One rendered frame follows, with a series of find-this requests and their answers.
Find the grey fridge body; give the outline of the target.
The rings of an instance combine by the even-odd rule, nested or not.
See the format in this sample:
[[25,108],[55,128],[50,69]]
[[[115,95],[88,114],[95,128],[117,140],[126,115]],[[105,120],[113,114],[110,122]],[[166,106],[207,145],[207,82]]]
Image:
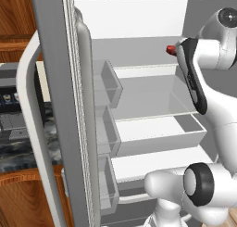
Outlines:
[[[223,7],[237,10],[237,0],[75,0],[92,36],[93,59],[109,60],[122,85],[115,120],[193,114],[206,128],[200,146],[219,163],[213,130],[194,107],[178,60],[166,52],[183,38],[194,38]],[[228,70],[202,71],[207,85],[237,98],[237,62]],[[141,180],[118,183],[119,204],[134,213],[141,202],[149,213],[157,204]],[[185,210],[180,217],[188,227],[201,222]]]

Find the grey fridge door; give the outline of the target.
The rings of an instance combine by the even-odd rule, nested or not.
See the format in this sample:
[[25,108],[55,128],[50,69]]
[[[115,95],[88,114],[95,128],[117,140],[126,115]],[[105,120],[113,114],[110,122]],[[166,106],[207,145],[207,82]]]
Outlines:
[[74,227],[105,227],[91,34],[74,0],[32,2]]

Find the grey coffee machine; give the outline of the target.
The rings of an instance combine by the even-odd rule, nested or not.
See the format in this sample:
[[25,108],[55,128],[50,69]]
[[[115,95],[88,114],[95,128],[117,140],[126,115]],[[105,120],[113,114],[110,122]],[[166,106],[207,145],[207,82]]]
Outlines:
[[0,143],[29,139],[16,87],[18,63],[0,63]]

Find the clear fridge door bin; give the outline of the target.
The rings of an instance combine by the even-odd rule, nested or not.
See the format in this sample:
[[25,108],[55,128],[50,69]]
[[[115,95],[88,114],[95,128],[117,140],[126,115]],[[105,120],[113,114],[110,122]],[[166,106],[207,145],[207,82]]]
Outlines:
[[97,106],[116,108],[122,85],[109,60],[94,60],[94,102]]
[[116,212],[119,203],[119,190],[115,172],[108,154],[98,157],[101,215]]
[[109,106],[95,108],[95,122],[98,154],[109,154],[114,158],[119,151],[121,140]]

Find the wooden wall cupboard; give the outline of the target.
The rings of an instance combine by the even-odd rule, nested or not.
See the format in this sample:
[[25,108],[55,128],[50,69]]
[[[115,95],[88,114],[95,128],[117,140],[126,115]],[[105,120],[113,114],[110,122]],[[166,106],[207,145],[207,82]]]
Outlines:
[[18,62],[35,31],[31,0],[0,0],[0,63]]

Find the white fridge drawer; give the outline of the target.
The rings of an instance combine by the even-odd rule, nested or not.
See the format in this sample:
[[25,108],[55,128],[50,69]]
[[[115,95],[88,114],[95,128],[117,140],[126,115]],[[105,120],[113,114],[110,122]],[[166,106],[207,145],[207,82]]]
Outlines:
[[112,158],[111,161],[117,183],[141,180],[146,173],[154,170],[187,167],[196,162],[212,162],[200,145],[177,150]]
[[195,147],[206,135],[193,114],[117,120],[116,125],[121,140],[117,157]]

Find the red steak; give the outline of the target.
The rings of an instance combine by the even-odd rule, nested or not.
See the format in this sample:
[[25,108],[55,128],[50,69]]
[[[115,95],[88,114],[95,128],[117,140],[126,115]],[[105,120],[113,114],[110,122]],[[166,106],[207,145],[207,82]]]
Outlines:
[[172,56],[176,56],[177,55],[176,46],[175,45],[168,45],[166,52]]

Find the wooden base cupboard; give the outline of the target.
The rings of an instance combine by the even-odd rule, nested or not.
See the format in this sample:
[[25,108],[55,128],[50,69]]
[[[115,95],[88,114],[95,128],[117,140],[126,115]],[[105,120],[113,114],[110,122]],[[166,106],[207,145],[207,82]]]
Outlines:
[[0,227],[56,227],[37,168],[0,173]]

